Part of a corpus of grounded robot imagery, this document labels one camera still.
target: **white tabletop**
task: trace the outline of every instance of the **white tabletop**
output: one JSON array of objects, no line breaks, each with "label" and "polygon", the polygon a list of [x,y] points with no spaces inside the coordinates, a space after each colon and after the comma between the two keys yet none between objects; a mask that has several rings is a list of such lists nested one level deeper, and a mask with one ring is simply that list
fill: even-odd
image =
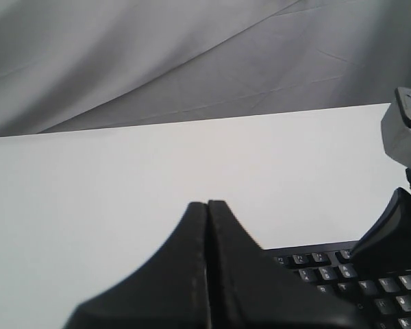
[{"label": "white tabletop", "polygon": [[60,328],[192,200],[226,200],[265,248],[360,238],[406,186],[386,109],[0,138],[0,329]]}]

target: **black keyboard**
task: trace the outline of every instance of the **black keyboard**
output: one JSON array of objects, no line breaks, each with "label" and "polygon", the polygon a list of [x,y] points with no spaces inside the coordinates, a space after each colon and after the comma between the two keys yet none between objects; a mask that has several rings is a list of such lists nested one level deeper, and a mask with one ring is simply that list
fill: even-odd
[{"label": "black keyboard", "polygon": [[377,329],[411,329],[411,269],[370,277],[350,262],[356,242],[265,250],[320,292],[355,304]]}]

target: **gray fabric backdrop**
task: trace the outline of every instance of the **gray fabric backdrop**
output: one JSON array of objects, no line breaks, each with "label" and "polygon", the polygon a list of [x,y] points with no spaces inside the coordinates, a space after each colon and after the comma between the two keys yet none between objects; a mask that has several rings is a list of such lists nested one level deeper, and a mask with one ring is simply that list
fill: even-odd
[{"label": "gray fabric backdrop", "polygon": [[390,101],[411,0],[1,0],[0,136]]}]

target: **white table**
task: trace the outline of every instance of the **white table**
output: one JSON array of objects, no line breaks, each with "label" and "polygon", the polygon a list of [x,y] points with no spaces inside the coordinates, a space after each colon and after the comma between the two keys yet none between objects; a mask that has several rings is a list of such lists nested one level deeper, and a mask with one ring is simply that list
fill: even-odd
[{"label": "white table", "polygon": [[60,328],[192,200],[226,200],[265,248],[359,239],[406,187],[386,109],[0,138],[0,329]]}]

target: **keyboard key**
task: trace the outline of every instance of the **keyboard key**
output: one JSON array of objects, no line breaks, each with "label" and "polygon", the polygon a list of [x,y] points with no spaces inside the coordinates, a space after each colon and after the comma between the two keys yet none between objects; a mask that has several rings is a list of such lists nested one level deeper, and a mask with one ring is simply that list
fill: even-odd
[{"label": "keyboard key", "polygon": [[358,296],[357,286],[352,282],[338,283],[338,290],[341,293],[341,297],[347,299],[355,299]]},{"label": "keyboard key", "polygon": [[411,329],[411,317],[404,317],[403,319],[399,319],[399,324],[402,329]]},{"label": "keyboard key", "polygon": [[276,260],[277,263],[279,263],[280,265],[283,265],[283,266],[288,266],[288,265],[289,265],[289,258],[288,258],[287,256],[275,257],[275,260]]},{"label": "keyboard key", "polygon": [[351,255],[349,250],[341,250],[336,252],[335,255],[342,264],[350,262]]},{"label": "keyboard key", "polygon": [[382,315],[392,315],[396,313],[393,303],[386,298],[379,298],[375,300],[376,307]]},{"label": "keyboard key", "polygon": [[407,290],[411,290],[411,276],[399,276],[399,280]]},{"label": "keyboard key", "polygon": [[309,258],[306,255],[292,255],[292,259],[298,266],[309,264]]},{"label": "keyboard key", "polygon": [[320,267],[319,271],[324,281],[336,280],[338,278],[336,276],[336,273],[333,267],[330,267],[330,266]]},{"label": "keyboard key", "polygon": [[311,283],[318,281],[313,269],[299,269],[299,273],[304,282]]},{"label": "keyboard key", "polygon": [[352,279],[358,276],[356,274],[355,269],[353,268],[351,264],[340,265],[339,268],[340,268],[342,276],[346,279]]},{"label": "keyboard key", "polygon": [[411,296],[397,296],[396,300],[404,312],[411,312]]},{"label": "keyboard key", "polygon": [[322,293],[329,293],[331,295],[335,295],[334,289],[332,288],[332,286],[330,286],[328,284],[325,284],[325,285],[322,285],[322,286],[316,286],[316,288]]},{"label": "keyboard key", "polygon": [[361,288],[362,293],[365,296],[379,295],[379,291],[377,291],[376,284],[373,281],[370,281],[370,280],[358,281],[358,284]]},{"label": "keyboard key", "polygon": [[312,253],[312,257],[315,260],[317,266],[319,265],[330,265],[330,259],[327,254],[324,252],[314,252]]},{"label": "keyboard key", "polygon": [[375,322],[376,329],[395,329],[393,324],[388,321],[378,321]]},{"label": "keyboard key", "polygon": [[400,291],[399,286],[392,278],[379,279],[379,283],[382,285],[382,288],[384,288],[385,292],[387,293],[396,293]]}]

